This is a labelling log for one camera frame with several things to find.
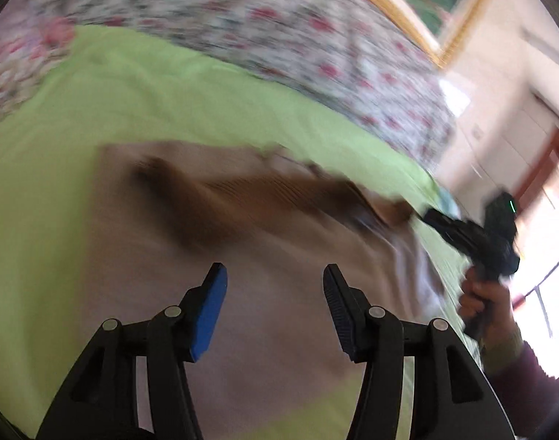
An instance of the brown cloth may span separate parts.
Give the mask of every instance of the brown cloth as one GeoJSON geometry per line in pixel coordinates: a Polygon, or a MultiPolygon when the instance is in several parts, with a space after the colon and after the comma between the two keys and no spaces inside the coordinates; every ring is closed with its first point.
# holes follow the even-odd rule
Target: brown cloth
{"type": "Polygon", "coordinates": [[[104,147],[82,334],[109,317],[150,319],[201,284],[212,262],[224,263],[229,289],[210,348],[187,373],[205,437],[252,430],[361,369],[330,319],[321,282],[328,263],[400,319],[427,322],[438,312],[442,282],[410,225],[399,223],[409,212],[280,153],[104,147]]]}

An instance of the bed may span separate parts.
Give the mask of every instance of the bed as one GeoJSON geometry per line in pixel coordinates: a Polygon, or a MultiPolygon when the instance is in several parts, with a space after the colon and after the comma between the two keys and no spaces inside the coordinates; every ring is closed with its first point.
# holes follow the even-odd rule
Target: bed
{"type": "MultiPolygon", "coordinates": [[[[390,140],[285,81],[134,29],[72,29],[69,54],[0,120],[0,410],[31,437],[86,341],[76,313],[99,145],[279,143],[418,210],[443,203],[428,172],[390,140]]],[[[432,230],[415,228],[446,288],[430,316],[460,332],[454,300],[465,259],[432,230]]],[[[410,427],[411,363],[405,375],[399,438],[410,427]]],[[[343,438],[360,383],[352,372],[325,395],[234,438],[343,438]]]]}

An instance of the black handle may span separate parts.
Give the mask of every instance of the black handle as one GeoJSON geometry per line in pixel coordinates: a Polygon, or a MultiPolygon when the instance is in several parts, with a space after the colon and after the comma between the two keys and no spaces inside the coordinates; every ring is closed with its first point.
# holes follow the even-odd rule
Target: black handle
{"type": "MultiPolygon", "coordinates": [[[[489,269],[481,263],[474,263],[475,275],[478,281],[489,282],[489,283],[499,283],[500,274],[497,271],[489,269]]],[[[483,299],[479,296],[475,296],[477,299],[483,301],[485,305],[481,313],[477,313],[474,317],[469,319],[465,323],[465,329],[463,332],[468,335],[471,339],[474,339],[478,343],[486,332],[486,328],[492,320],[492,302],[489,299],[483,299]]]]}

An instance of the blue gripper pad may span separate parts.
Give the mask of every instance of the blue gripper pad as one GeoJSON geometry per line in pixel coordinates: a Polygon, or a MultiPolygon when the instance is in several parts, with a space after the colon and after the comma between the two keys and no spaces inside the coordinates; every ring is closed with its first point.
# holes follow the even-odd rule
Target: blue gripper pad
{"type": "Polygon", "coordinates": [[[214,263],[200,290],[204,290],[201,293],[204,300],[195,319],[194,335],[190,346],[193,362],[197,362],[210,345],[214,326],[227,293],[227,269],[221,263],[214,263]]]}

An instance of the maroon sleeve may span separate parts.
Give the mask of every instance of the maroon sleeve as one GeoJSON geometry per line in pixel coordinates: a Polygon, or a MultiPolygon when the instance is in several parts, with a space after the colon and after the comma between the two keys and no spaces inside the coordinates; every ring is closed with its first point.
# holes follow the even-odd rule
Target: maroon sleeve
{"type": "MultiPolygon", "coordinates": [[[[532,435],[559,399],[559,378],[546,375],[527,342],[520,356],[489,382],[517,436],[532,435]]],[[[553,439],[559,439],[559,431],[553,439]]]]}

